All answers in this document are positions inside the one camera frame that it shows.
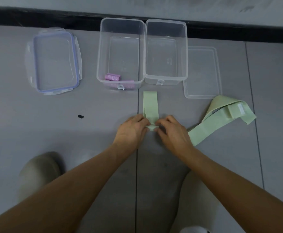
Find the plastic container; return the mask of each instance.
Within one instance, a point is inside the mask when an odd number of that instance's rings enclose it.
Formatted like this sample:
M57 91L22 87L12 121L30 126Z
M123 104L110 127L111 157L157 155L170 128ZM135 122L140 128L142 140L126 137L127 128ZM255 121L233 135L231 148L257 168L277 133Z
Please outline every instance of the plastic container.
M62 28L42 30L28 42L25 65L30 85L45 95L71 91L82 79L77 38Z
M184 22L149 19L144 42L145 82L177 85L188 77L188 37Z
M186 98L212 99L222 94L217 51L208 46L190 46L189 73L183 82Z
M105 18L101 21L97 79L111 89L138 89L144 80L144 22L138 19ZM121 75L118 82L106 74Z

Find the folded green band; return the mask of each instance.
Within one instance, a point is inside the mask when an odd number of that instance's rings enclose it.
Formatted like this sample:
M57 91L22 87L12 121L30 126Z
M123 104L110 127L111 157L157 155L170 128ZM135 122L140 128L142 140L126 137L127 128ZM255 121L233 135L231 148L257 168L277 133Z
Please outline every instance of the folded green band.
M214 131L239 117L247 125L256 119L246 102L226 96L215 97L202 122L188 132L192 144L199 144Z
M150 131L158 127L155 125L155 122L159 119L157 92L144 92L143 116L151 123L150 126L147 126Z

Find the gray floor tile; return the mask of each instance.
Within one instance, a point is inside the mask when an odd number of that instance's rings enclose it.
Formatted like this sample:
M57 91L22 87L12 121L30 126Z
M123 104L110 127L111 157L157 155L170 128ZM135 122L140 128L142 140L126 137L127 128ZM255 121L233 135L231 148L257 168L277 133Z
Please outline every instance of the gray floor tile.
M252 108L244 42L188 39L188 45L215 47L223 94L244 100ZM187 128L202 119L211 101L185 98L182 83L160 87L145 84L139 90L139 112L143 110L143 91L157 91L160 117L173 114ZM262 186L254 123L247 126L237 119L214 132L197 148ZM167 232L177 212L179 191L188 168L152 132L138 149L137 160L137 233ZM215 232L244 232L222 205L218 207L214 228Z
M117 127L137 113L137 91L110 91L96 79L99 32L72 31L83 63L78 88L57 96L35 91L27 81L24 52L38 31L0 26L0 214L16 204L18 173L29 159L56 151L66 170L74 168L103 151ZM135 181L133 154L103 188L79 231L134 232Z
M283 201L283 44L247 43L265 190Z

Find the tile grout line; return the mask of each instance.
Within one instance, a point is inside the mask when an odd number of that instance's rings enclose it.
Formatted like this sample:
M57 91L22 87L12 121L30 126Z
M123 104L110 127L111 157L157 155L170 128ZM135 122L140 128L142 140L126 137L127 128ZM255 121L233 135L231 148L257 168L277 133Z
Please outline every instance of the tile grout line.
M252 94L252 86L251 86L251 77L250 77L249 61L248 61L248 53L247 53L247 42L245 42L245 50L246 50L247 68L248 68L249 84L250 84L251 99L252 99L252 109L253 109L253 113L255 114L255 105L254 105L254 102L253 102L253 94ZM264 178L263 178L263 170L262 170L262 162L261 162L261 154L260 154L259 137L258 137L258 128L257 128L256 119L255 119L255 127L256 127L256 138L257 138L257 144L258 144L259 160L260 160L260 169L261 169L261 176L262 176L262 186L263 186L263 189L265 190L265 187L264 187Z
M139 113L139 89L137 90L137 114ZM135 179L135 233L137 232L137 163L138 149L136 150L136 179Z

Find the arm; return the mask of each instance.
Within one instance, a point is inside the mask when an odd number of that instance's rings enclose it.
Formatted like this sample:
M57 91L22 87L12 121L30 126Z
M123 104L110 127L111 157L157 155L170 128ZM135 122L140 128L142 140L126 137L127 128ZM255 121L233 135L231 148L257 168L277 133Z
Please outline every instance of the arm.
M160 119L156 132L165 146L194 171L246 232L283 232L283 202L217 164L194 148L188 132L173 116Z
M105 183L149 130L138 114L118 129L113 144L0 215L0 232L73 232Z

